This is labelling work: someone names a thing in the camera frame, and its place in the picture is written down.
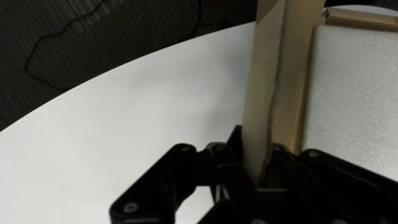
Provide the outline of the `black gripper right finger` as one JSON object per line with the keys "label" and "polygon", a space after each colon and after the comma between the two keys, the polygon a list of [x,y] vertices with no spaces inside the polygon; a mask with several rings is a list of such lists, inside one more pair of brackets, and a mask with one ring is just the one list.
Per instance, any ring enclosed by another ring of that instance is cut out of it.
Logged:
{"label": "black gripper right finger", "polygon": [[269,224],[398,224],[398,181],[328,154],[273,144],[259,193]]}

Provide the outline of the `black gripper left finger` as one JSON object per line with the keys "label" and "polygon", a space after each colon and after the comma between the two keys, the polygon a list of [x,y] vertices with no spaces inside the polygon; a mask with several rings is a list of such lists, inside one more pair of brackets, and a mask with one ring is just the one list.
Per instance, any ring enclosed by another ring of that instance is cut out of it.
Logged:
{"label": "black gripper left finger", "polygon": [[111,203],[110,224],[174,224],[182,201],[213,181],[210,152],[177,143]]}

